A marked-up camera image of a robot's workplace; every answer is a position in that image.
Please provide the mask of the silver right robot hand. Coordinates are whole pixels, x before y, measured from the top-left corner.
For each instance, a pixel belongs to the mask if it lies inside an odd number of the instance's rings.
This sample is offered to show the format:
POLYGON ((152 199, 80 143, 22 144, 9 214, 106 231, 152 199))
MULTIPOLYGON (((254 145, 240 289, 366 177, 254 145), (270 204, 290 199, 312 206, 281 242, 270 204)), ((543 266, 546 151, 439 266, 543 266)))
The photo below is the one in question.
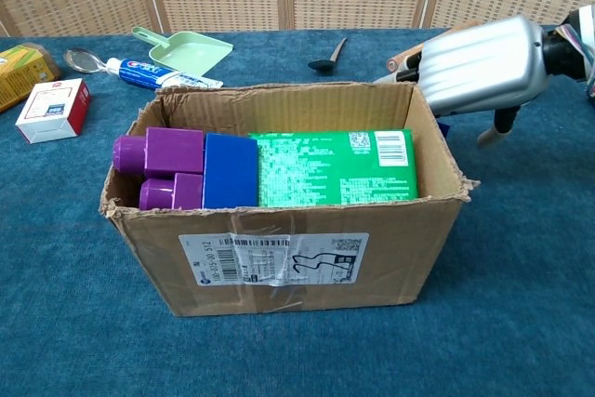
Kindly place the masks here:
POLYGON ((506 137, 519 109, 549 84, 544 29, 523 16, 496 20, 425 42, 400 71, 378 84, 415 82, 437 117, 492 111, 477 138, 485 148, 506 137))

